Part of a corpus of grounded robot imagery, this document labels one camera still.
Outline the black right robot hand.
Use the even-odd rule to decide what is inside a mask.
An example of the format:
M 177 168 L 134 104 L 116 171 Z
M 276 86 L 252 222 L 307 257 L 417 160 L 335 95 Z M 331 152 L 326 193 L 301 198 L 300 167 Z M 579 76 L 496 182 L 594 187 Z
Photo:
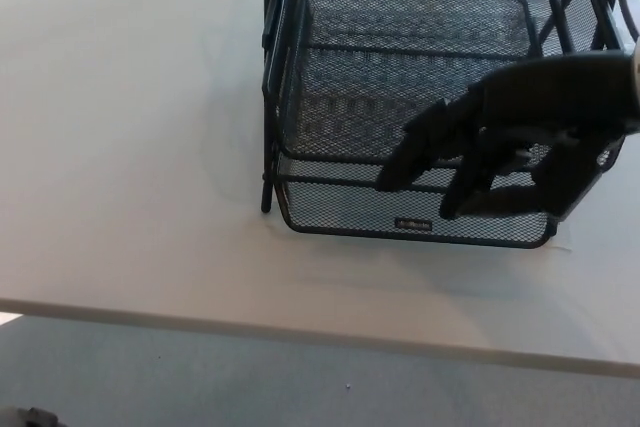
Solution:
M 446 220 L 544 213 L 563 220 L 601 176 L 600 155 L 639 131 L 639 57 L 590 51 L 493 71 L 410 120 L 376 188 L 397 192 L 460 158 Z

